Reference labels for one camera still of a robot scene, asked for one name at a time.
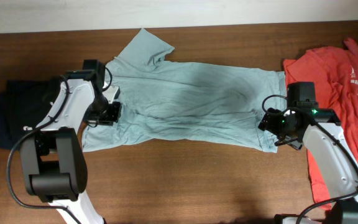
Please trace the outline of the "light blue grey t-shirt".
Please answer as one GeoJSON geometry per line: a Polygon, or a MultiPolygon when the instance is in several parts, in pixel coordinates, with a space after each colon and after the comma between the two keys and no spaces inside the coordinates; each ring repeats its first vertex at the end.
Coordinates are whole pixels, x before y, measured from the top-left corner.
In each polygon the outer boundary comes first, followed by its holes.
{"type": "Polygon", "coordinates": [[[112,126],[86,128],[86,152],[151,139],[207,141],[276,152],[261,131],[267,108],[285,106],[285,74],[259,68],[171,62],[173,47],[141,30],[107,64],[120,88],[121,117],[112,126]]]}

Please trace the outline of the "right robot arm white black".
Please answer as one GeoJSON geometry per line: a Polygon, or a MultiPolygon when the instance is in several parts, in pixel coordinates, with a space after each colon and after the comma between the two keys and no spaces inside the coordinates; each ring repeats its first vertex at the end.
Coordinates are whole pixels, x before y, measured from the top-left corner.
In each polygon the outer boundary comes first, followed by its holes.
{"type": "Polygon", "coordinates": [[[275,215],[275,223],[312,223],[307,213],[327,204],[333,207],[323,223],[358,223],[358,163],[333,110],[269,108],[259,128],[276,135],[276,145],[298,142],[306,147],[329,192],[328,199],[310,205],[299,215],[275,215]]]}

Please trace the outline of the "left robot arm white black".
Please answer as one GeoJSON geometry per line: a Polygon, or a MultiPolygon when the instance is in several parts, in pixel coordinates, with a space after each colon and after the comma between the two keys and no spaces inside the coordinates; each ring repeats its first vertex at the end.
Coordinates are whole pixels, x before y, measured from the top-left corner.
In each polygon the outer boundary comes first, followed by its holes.
{"type": "Polygon", "coordinates": [[[56,209],[66,223],[105,223],[86,192],[88,169],[77,134],[82,123],[112,126],[121,115],[119,87],[104,95],[108,72],[66,72],[50,111],[17,146],[26,191],[40,199],[40,209],[56,209]]]}

